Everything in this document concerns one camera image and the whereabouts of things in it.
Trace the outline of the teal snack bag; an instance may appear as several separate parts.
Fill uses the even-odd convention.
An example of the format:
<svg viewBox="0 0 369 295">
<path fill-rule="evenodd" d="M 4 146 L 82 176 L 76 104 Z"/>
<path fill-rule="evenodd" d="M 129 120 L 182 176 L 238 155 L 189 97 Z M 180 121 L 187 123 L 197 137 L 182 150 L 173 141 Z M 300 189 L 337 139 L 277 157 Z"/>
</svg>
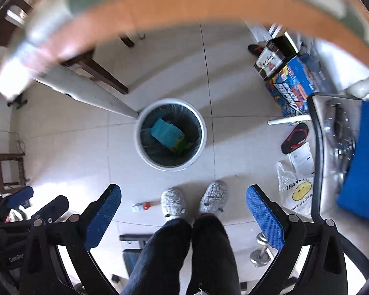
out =
<svg viewBox="0 0 369 295">
<path fill-rule="evenodd" d="M 158 119 L 152 126 L 151 135 L 172 152 L 180 153 L 193 145 L 193 143 L 187 141 L 184 132 L 162 118 Z"/>
</svg>

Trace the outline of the white round trash bin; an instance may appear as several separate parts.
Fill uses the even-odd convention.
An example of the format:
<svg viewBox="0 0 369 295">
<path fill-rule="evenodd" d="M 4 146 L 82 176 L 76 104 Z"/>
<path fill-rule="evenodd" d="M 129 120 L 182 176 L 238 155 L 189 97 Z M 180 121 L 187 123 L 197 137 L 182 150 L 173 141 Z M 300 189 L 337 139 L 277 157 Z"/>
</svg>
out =
<svg viewBox="0 0 369 295">
<path fill-rule="evenodd" d="M 193 105 L 165 98 L 140 112 L 134 141 L 146 164 L 159 171 L 179 172 L 200 157 L 207 144 L 207 127 Z"/>
</svg>

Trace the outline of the silver dumbbell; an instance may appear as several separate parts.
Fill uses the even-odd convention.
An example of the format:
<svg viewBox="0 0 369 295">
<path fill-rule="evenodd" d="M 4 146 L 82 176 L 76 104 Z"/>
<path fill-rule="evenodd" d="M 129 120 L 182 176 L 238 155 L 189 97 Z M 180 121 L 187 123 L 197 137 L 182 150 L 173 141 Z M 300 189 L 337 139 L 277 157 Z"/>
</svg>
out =
<svg viewBox="0 0 369 295">
<path fill-rule="evenodd" d="M 275 259 L 278 251 L 269 244 L 262 232 L 258 233 L 256 240 L 261 247 L 252 251 L 249 259 L 256 268 L 260 268 L 269 265 Z"/>
</svg>

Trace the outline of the smiley plastic bag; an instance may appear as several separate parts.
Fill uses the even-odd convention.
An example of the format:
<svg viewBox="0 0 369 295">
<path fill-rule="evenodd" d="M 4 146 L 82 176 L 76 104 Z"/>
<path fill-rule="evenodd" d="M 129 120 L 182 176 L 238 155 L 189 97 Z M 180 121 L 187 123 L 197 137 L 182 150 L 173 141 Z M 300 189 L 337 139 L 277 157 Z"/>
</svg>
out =
<svg viewBox="0 0 369 295">
<path fill-rule="evenodd" d="M 313 156 L 308 146 L 298 148 L 288 156 L 276 165 L 281 205 L 310 218 L 315 175 Z"/>
</svg>

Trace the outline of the left dark trouser leg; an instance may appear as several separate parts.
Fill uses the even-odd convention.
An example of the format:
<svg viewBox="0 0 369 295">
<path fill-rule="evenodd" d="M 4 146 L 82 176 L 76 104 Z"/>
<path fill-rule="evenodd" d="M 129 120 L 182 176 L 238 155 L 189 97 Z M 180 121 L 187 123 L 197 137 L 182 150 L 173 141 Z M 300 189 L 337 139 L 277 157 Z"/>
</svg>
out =
<svg viewBox="0 0 369 295">
<path fill-rule="evenodd" d="M 178 294 L 191 235 L 192 226 L 185 219 L 166 222 L 146 243 L 122 293 Z"/>
</svg>

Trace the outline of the blue seat cushion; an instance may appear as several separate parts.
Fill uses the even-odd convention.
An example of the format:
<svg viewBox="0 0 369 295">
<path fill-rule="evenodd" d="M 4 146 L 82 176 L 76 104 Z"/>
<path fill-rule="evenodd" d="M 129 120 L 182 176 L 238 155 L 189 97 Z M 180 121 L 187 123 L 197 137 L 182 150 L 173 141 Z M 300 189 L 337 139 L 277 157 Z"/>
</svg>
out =
<svg viewBox="0 0 369 295">
<path fill-rule="evenodd" d="M 337 204 L 369 220 L 369 101 L 362 102 L 359 138 Z"/>
</svg>

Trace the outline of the black red flip-flop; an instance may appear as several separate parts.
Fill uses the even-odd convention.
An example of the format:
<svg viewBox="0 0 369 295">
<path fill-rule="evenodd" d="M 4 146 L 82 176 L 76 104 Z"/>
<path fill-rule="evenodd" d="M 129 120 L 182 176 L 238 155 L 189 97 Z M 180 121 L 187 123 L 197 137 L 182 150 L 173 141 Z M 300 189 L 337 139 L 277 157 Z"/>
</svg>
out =
<svg viewBox="0 0 369 295">
<path fill-rule="evenodd" d="M 291 131 L 289 136 L 283 141 L 281 151 L 284 155 L 292 153 L 301 147 L 308 137 L 308 126 L 305 123 L 299 123 Z"/>
</svg>

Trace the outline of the blue printed cardboard box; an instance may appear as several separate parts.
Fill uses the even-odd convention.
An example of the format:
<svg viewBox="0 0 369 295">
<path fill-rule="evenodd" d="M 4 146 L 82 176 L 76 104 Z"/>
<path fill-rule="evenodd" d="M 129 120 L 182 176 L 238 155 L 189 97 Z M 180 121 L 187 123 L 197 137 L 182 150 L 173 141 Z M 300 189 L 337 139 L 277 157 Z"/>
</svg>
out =
<svg viewBox="0 0 369 295">
<path fill-rule="evenodd" d="M 292 57 L 265 86 L 284 117 L 306 115 L 307 99 L 313 93 L 337 91 L 319 58 L 309 53 Z"/>
</svg>

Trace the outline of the dark wooden chair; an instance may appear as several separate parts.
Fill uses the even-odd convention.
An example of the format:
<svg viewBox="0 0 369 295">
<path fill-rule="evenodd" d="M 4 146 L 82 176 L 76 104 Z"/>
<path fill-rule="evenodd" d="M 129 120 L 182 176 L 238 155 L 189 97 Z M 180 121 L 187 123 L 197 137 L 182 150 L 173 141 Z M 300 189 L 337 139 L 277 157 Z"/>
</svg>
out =
<svg viewBox="0 0 369 295">
<path fill-rule="evenodd" d="M 85 53 L 62 62 L 61 65 L 72 70 L 80 68 L 91 76 L 89 77 L 91 81 L 101 81 L 114 88 L 120 94 L 127 95 L 128 87 L 93 59 L 95 50 L 95 48 L 90 49 Z"/>
</svg>

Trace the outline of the black white gift box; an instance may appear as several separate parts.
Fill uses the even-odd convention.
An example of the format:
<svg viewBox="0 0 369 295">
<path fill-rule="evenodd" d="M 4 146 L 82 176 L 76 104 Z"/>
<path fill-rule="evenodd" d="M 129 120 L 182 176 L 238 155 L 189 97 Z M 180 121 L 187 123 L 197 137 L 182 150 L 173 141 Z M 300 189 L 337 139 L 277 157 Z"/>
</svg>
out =
<svg viewBox="0 0 369 295">
<path fill-rule="evenodd" d="M 269 40 L 254 64 L 264 81 L 270 80 L 279 69 L 299 52 L 291 36 L 285 32 Z"/>
</svg>

